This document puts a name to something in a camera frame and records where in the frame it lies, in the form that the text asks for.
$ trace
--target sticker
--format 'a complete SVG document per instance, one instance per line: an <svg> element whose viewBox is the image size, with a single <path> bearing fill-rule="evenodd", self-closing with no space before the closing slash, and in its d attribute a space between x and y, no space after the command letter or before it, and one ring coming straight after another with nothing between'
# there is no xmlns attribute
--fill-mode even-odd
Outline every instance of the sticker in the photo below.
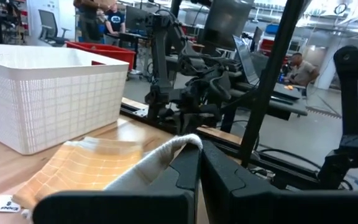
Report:
<svg viewBox="0 0 358 224"><path fill-rule="evenodd" d="M16 213L21 210L21 206L12 202L12 195L0 195L0 212Z"/></svg>

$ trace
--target cloth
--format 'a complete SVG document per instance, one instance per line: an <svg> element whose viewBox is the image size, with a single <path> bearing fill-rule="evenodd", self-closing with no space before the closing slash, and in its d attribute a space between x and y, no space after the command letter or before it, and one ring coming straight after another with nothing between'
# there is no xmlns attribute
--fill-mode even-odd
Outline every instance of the cloth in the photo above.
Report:
<svg viewBox="0 0 358 224"><path fill-rule="evenodd" d="M151 184L158 175L163 172L178 153L187 143L196 145L200 150L203 148L201 139L195 134L174 137L162 144L152 152L145 155L135 166L125 171L104 190L142 190ZM25 209L22 212L24 218L31 222L31 210Z"/></svg>
<svg viewBox="0 0 358 224"><path fill-rule="evenodd" d="M119 39L118 38L110 37L110 36L108 36L106 34L104 34L103 37L104 37L104 44L114 45L114 46L119 45Z"/></svg>
<svg viewBox="0 0 358 224"><path fill-rule="evenodd" d="M290 76L294 76L296 83L305 83L312 79L312 71L316 67L303 60L298 67L293 67Z"/></svg>
<svg viewBox="0 0 358 224"><path fill-rule="evenodd" d="M113 12L112 10L108 10L104 13L106 15L106 22L110 22L112 30L115 32L121 31L121 24L125 22L125 15L119 11ZM106 25L104 25L104 34L108 34Z"/></svg>
<svg viewBox="0 0 358 224"><path fill-rule="evenodd" d="M62 190L102 190L142 159L138 142L84 138L66 142L13 201L33 209L44 197Z"/></svg>

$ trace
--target basket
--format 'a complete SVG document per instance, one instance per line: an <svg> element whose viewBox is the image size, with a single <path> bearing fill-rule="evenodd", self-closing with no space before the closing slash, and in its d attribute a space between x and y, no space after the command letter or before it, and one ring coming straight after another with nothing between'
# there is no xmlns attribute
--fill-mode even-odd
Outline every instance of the basket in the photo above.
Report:
<svg viewBox="0 0 358 224"><path fill-rule="evenodd" d="M76 49L0 45L0 142L29 155L117 121L127 70Z"/></svg>
<svg viewBox="0 0 358 224"><path fill-rule="evenodd" d="M132 70L135 58L135 52L120 47L105 44L90 44L79 42L66 42L67 47L85 50L87 52L111 57L129 63L129 71Z"/></svg>

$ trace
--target man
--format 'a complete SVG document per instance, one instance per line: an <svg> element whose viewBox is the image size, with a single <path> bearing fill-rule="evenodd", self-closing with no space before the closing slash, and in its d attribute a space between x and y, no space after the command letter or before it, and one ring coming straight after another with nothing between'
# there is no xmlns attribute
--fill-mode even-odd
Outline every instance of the man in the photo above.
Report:
<svg viewBox="0 0 358 224"><path fill-rule="evenodd" d="M100 43L97 11L107 11L109 6L94 0L74 0L74 6L80 10L81 36L86 43Z"/></svg>
<svg viewBox="0 0 358 224"><path fill-rule="evenodd" d="M307 86L319 75L317 68L303 60L301 53L295 53L291 56L291 66L293 67L292 71L284 80L293 85Z"/></svg>
<svg viewBox="0 0 358 224"><path fill-rule="evenodd" d="M119 32L125 32L125 15L118 11L117 3L112 4L105 15L107 20L104 22L104 44L118 45L119 39L107 34L118 36Z"/></svg>

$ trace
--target red bin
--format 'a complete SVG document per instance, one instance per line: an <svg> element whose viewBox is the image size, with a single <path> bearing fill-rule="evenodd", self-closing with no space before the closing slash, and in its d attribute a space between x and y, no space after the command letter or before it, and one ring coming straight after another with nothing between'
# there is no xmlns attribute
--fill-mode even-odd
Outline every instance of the red bin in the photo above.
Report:
<svg viewBox="0 0 358 224"><path fill-rule="evenodd" d="M132 70L134 65L135 52L120 47L106 45L106 44L91 44L91 43L80 43L66 41L68 48L84 50L94 54L122 60L123 62L129 63L129 71Z"/></svg>

